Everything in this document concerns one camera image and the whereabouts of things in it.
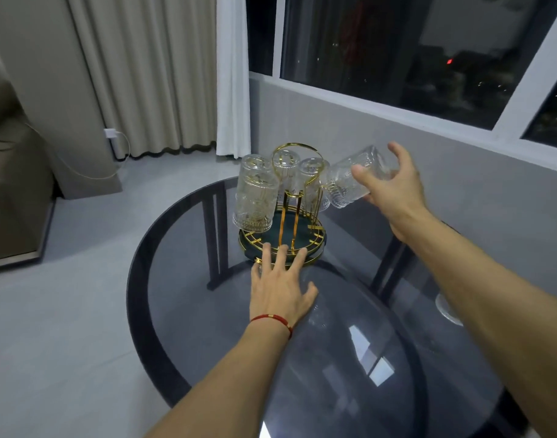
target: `white floor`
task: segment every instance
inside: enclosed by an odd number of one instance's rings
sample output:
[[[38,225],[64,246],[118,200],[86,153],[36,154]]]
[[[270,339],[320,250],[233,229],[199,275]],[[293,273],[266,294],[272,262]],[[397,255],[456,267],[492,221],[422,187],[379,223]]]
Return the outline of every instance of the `white floor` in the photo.
[[[128,269],[169,206],[237,174],[165,154],[130,161],[122,193],[57,201],[44,260],[0,273],[0,438],[136,438],[167,411],[128,331]]]

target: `window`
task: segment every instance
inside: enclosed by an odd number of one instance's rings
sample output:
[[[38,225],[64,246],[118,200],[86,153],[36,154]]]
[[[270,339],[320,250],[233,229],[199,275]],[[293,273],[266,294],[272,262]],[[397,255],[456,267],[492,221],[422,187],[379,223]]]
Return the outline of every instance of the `window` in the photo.
[[[245,2],[250,70],[272,75],[277,0],[245,0]]]
[[[542,105],[524,138],[557,147],[557,85]]]
[[[287,0],[281,77],[492,129],[556,16],[557,0]]]

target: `beige sofa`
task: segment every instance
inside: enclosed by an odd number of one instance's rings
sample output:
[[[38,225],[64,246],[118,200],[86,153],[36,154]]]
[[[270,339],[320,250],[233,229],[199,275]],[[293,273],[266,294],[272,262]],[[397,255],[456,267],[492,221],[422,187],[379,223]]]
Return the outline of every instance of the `beige sofa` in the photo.
[[[25,122],[0,66],[0,267],[41,256],[53,207],[44,142]]]

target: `round glass table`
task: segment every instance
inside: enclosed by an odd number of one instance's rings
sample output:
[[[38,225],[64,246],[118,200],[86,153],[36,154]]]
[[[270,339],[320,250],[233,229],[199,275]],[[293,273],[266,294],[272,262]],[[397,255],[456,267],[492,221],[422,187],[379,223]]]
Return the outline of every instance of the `round glass table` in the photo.
[[[231,224],[236,182],[176,202],[132,261],[131,335],[170,406],[249,321],[252,264]],[[438,287],[377,209],[354,203],[319,217],[325,251],[301,272],[319,296],[281,360],[261,436],[521,436],[525,417],[464,328],[439,312]]]

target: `white curtain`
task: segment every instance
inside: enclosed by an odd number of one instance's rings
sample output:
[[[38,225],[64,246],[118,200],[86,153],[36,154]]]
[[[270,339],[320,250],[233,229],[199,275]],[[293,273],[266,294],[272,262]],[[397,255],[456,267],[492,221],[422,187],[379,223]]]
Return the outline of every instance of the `white curtain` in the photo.
[[[218,0],[218,155],[251,152],[245,0]]]
[[[68,0],[104,120],[133,156],[215,140],[215,2]]]

